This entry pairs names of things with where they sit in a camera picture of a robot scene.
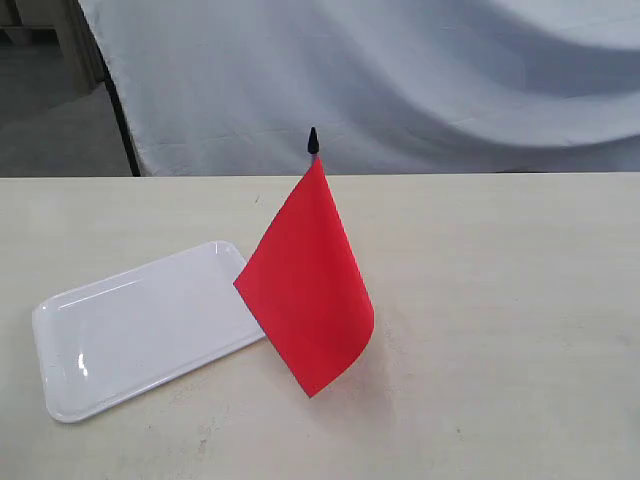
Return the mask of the wooden furniture in background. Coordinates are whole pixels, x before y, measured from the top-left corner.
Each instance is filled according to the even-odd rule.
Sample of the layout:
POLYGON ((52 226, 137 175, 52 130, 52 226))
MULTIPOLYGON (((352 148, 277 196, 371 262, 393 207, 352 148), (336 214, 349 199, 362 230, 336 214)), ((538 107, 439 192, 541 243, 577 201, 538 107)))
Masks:
POLYGON ((1 33, 17 46, 55 40, 81 95, 104 80, 102 56, 77 0, 1 0, 1 33))

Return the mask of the white backdrop cloth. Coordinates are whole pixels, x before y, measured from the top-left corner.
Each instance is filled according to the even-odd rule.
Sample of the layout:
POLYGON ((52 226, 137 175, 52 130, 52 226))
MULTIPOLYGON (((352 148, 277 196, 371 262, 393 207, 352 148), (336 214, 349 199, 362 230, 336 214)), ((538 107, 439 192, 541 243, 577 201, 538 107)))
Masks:
POLYGON ((635 171, 635 1, 85 1, 142 170, 635 171))

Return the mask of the red flag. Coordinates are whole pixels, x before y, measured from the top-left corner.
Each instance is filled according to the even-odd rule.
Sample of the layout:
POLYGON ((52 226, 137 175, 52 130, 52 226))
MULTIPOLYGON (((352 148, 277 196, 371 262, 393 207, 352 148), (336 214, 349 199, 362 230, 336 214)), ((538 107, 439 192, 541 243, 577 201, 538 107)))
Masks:
POLYGON ((374 308, 332 196, 317 133, 311 165, 234 282, 249 311, 312 397, 361 355, 374 308))

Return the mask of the white rectangular plastic tray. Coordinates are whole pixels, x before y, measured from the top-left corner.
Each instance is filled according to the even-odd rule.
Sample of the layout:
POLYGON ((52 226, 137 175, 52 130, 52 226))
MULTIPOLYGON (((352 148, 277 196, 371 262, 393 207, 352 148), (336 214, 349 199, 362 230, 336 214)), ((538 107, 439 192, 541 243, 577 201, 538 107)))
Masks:
POLYGON ((32 328, 49 415, 88 419, 264 338, 234 286, 245 265, 213 241, 41 303, 32 328))

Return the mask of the black backdrop stand pole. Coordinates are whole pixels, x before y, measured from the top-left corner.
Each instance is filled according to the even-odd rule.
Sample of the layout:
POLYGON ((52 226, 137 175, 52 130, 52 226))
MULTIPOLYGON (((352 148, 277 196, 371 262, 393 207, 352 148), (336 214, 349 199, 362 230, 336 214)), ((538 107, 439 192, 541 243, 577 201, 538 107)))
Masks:
POLYGON ((104 84, 112 105, 116 124, 120 133, 122 145, 126 154, 129 169, 133 177, 141 177, 141 169, 137 159, 132 137, 130 134, 128 122, 122 107, 120 97, 118 95, 116 85, 111 76, 110 70, 102 53, 99 53, 104 74, 104 84))

